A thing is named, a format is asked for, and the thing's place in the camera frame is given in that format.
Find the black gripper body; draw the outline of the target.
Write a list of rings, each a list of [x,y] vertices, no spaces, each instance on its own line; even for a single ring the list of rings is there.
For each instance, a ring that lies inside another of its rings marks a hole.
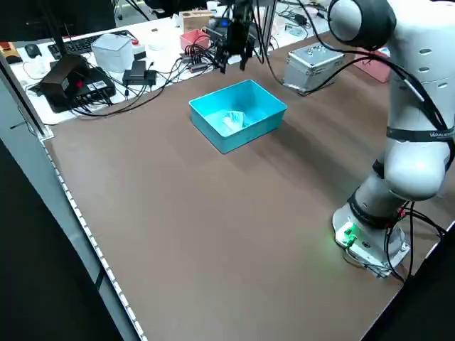
[[[252,1],[229,1],[232,16],[227,28],[227,46],[229,50],[244,50],[247,45],[250,24],[252,22]]]

